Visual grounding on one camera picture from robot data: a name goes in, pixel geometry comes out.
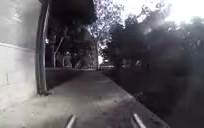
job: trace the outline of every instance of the paved path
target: paved path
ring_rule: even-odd
[[[123,89],[101,72],[84,72],[52,90],[0,112],[0,128],[64,128],[71,115],[74,128],[132,128],[137,113],[147,128],[166,128]]]

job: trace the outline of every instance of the foliage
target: foliage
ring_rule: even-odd
[[[96,42],[104,43],[110,38],[110,27],[115,23],[121,22],[123,6],[114,3],[112,0],[95,0],[94,4],[97,20],[89,26],[89,31]]]

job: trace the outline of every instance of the sky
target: sky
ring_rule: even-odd
[[[123,18],[129,14],[139,14],[143,4],[158,0],[114,0],[116,3],[124,5]],[[191,18],[198,16],[204,17],[204,0],[164,0],[166,4],[171,4],[170,15],[166,21],[174,21],[176,24],[189,22]]]

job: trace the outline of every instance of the white wall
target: white wall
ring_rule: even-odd
[[[37,94],[38,0],[0,0],[0,110]]]

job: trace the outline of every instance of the white line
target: white line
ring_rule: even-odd
[[[136,123],[138,124],[140,128],[146,128],[145,124],[142,122],[142,120],[136,113],[134,113],[133,116],[134,116]]]
[[[71,119],[69,120],[69,122],[68,122],[66,128],[72,128],[72,126],[74,125],[75,121],[76,121],[76,116],[73,115],[73,116],[71,117]]]
[[[34,52],[35,49],[28,49],[28,48],[22,48],[20,46],[16,46],[16,45],[12,45],[12,44],[7,44],[7,43],[1,43],[0,42],[0,46],[4,46],[4,47],[9,47],[9,48],[15,48],[15,49],[20,49],[20,50],[24,50],[24,51],[28,51],[28,52]]]

